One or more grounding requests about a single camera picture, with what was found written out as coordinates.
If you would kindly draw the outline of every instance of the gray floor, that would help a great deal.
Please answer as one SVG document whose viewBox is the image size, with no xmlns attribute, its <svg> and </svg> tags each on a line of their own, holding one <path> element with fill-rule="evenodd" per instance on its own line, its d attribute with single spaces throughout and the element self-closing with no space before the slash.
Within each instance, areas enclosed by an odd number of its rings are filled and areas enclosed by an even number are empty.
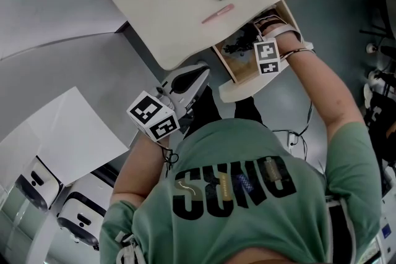
<svg viewBox="0 0 396 264">
<path fill-rule="evenodd" d="M 368 69 L 375 67 L 377 56 L 368 56 L 366 45 L 378 41 L 369 35 L 359 33 L 364 27 L 370 29 L 373 10 L 368 0 L 286 0 L 305 39 L 314 43 L 317 55 L 323 59 L 348 85 L 356 102 L 363 104 L 364 76 Z M 166 72 L 155 62 L 150 52 L 132 28 L 124 32 L 142 59 L 151 68 L 159 80 Z M 223 117 L 233 117 L 234 104 L 220 101 L 217 87 L 227 80 L 229 75 L 211 50 L 207 49 L 189 58 L 185 64 L 198 59 L 205 60 L 212 69 L 210 86 L 219 112 Z M 308 113 L 309 99 L 295 74 L 289 68 L 254 96 L 263 122 L 270 129 L 291 129 L 297 132 L 304 128 Z M 278 134 L 286 142 L 286 133 Z M 318 169 L 325 165 L 327 141 L 325 128 L 314 112 L 311 125 L 304 134 L 308 144 L 308 161 Z M 172 144 L 181 139 L 174 135 Z M 302 144 L 299 142 L 293 154 L 303 157 Z"/>
</svg>

